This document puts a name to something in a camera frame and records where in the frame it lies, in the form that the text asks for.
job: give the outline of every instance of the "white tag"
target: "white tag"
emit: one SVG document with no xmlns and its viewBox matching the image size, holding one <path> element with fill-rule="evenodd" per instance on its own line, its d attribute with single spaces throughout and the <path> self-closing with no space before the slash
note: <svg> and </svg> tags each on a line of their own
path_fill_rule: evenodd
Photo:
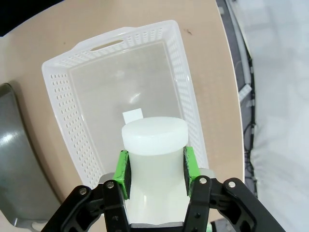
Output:
<svg viewBox="0 0 309 232">
<path fill-rule="evenodd" d="M 143 118 L 143 112 L 141 111 L 140 108 L 136 110 L 130 110 L 130 111 L 123 112 L 122 115 L 124 116 L 124 120 L 126 124 Z"/>
</svg>

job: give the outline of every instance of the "translucent container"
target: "translucent container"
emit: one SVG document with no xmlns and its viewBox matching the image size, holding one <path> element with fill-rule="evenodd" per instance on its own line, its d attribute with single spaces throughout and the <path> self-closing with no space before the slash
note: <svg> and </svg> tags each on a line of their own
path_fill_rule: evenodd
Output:
<svg viewBox="0 0 309 232">
<path fill-rule="evenodd" d="M 169 20 L 121 28 L 77 44 L 42 65 L 62 136 L 84 185 L 116 168 L 123 112 L 183 118 L 200 167 L 203 133 L 179 27 Z"/>
</svg>

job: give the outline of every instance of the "basket handle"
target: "basket handle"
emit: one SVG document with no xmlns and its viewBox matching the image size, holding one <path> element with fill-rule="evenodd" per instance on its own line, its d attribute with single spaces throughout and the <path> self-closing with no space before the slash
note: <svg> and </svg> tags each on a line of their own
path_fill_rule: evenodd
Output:
<svg viewBox="0 0 309 232">
<path fill-rule="evenodd" d="M 136 28 L 130 28 L 130 27 L 125 27 L 125 28 L 119 28 L 116 30 L 112 30 L 109 32 L 106 32 L 101 35 L 97 35 L 95 37 L 92 37 L 90 39 L 84 40 L 78 44 L 74 48 L 71 49 L 71 51 L 74 50 L 92 50 L 93 48 L 105 45 L 105 44 L 113 44 L 115 41 L 119 41 L 121 38 L 114 38 L 116 36 L 120 36 L 122 34 L 131 32 L 135 30 Z"/>
</svg>

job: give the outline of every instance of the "beige tabletop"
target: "beige tabletop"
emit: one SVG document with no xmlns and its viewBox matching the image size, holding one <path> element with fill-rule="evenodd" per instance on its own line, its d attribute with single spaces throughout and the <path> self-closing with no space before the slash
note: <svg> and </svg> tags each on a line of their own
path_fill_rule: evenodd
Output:
<svg viewBox="0 0 309 232">
<path fill-rule="evenodd" d="M 221 182 L 243 179 L 238 91 L 215 0 L 66 0 L 0 39 L 0 82 L 13 86 L 38 159 L 61 200 L 81 181 L 47 95 L 43 62 L 93 36 L 169 19 L 181 30 L 210 168 Z M 216 218 L 211 212 L 210 220 Z"/>
</svg>

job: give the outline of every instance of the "green gripper pad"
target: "green gripper pad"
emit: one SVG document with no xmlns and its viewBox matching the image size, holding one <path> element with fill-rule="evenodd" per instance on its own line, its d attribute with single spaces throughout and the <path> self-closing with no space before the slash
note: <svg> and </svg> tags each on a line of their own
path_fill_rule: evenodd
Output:
<svg viewBox="0 0 309 232">
<path fill-rule="evenodd" d="M 130 199 L 131 165 L 129 154 L 125 150 L 120 152 L 116 171 L 112 179 L 120 184 L 124 193 L 124 199 Z"/>
<path fill-rule="evenodd" d="M 201 175 L 197 160 L 195 158 L 193 147 L 186 146 L 183 149 L 183 175 L 187 189 L 187 195 L 191 197 L 193 181 Z"/>
</svg>

